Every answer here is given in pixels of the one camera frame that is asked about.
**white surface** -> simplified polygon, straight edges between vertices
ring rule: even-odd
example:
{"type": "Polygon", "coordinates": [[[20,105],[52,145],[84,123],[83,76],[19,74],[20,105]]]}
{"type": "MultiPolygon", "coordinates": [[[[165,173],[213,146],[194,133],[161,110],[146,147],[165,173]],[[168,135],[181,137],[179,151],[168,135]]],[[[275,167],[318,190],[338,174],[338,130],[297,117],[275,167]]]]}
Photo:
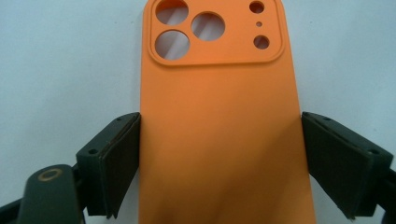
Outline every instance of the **white surface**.
{"type": "MultiPolygon", "coordinates": [[[[73,165],[76,152],[111,120],[139,110],[144,5],[0,2],[0,206],[22,196],[33,172],[73,165]]],[[[284,6],[301,109],[396,154],[396,2],[284,0],[284,6]]],[[[318,224],[350,223],[312,186],[318,224]]],[[[137,190],[134,180],[118,220],[88,223],[136,223],[137,190]]],[[[354,223],[380,223],[382,214],[377,208],[374,218],[354,223]]]]}

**lens hole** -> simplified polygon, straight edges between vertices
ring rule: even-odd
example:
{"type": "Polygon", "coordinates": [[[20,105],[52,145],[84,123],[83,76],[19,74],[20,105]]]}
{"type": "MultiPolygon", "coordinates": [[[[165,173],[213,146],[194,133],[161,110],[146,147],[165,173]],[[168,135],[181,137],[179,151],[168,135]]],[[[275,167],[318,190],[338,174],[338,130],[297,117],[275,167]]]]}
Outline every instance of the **lens hole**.
{"type": "Polygon", "coordinates": [[[250,4],[250,11],[256,14],[264,12],[264,4],[262,2],[252,2],[250,4]]]}
{"type": "Polygon", "coordinates": [[[253,42],[254,46],[256,46],[257,49],[268,49],[268,47],[270,46],[270,41],[264,35],[256,36],[253,42]]]}
{"type": "Polygon", "coordinates": [[[158,36],[155,50],[166,60],[177,60],[187,54],[190,40],[180,31],[167,31],[158,36]]]}
{"type": "Polygon", "coordinates": [[[157,6],[156,15],[163,24],[178,25],[186,20],[189,8],[181,0],[162,0],[157,6]]]}
{"type": "Polygon", "coordinates": [[[198,38],[212,41],[219,39],[224,34],[225,24],[220,16],[206,12],[194,18],[191,29],[198,38]]]}

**silicone case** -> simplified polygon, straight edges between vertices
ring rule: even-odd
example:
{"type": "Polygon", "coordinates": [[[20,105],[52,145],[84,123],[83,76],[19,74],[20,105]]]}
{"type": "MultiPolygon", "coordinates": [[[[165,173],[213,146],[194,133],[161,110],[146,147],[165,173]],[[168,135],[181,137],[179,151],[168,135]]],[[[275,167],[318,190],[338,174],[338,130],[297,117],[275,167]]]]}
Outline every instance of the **silicone case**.
{"type": "Polygon", "coordinates": [[[280,1],[148,1],[141,78],[139,223],[315,223],[280,1]],[[186,19],[161,22],[173,7],[186,19]],[[203,13],[218,39],[191,29],[203,13]],[[167,31],[188,38],[184,56],[158,52],[167,31]]]}

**orange phone case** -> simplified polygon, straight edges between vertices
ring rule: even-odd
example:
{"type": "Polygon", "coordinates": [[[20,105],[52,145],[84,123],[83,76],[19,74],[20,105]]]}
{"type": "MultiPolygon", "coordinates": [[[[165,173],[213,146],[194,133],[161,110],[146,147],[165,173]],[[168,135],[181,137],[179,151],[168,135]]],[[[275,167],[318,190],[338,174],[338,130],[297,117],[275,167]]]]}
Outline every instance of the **orange phone case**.
{"type": "Polygon", "coordinates": [[[149,0],[141,115],[139,223],[315,223],[280,1],[149,0]],[[157,17],[185,6],[179,24],[157,17]],[[220,38],[194,34],[202,13],[220,38]],[[190,40],[183,57],[159,52],[166,31],[190,40]]]}

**white background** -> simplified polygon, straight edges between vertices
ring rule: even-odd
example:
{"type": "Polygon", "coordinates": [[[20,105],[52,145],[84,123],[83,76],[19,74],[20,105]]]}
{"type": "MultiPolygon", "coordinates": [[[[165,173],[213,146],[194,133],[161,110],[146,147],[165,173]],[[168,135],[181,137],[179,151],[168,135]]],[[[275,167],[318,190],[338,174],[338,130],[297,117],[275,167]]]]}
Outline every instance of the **white background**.
{"type": "MultiPolygon", "coordinates": [[[[25,180],[139,111],[145,1],[0,1],[0,206],[25,180]]],[[[284,0],[301,109],[396,154],[396,2],[284,0]]],[[[350,223],[312,181],[318,224],[350,223]]],[[[136,223],[138,182],[120,217],[136,223]]],[[[358,217],[355,224],[380,223],[358,217]]]]}

